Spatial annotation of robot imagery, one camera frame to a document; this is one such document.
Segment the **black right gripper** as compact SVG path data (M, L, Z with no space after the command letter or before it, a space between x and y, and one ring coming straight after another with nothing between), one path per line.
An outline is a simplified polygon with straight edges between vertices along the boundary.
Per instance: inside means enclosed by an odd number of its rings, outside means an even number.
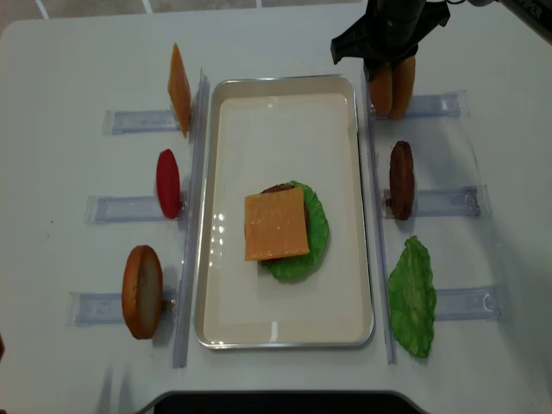
M366 81L372 83L387 64L415 55L418 43L435 28L446 26L449 18L444 1L369 1L365 14L331 41L332 60L364 60Z

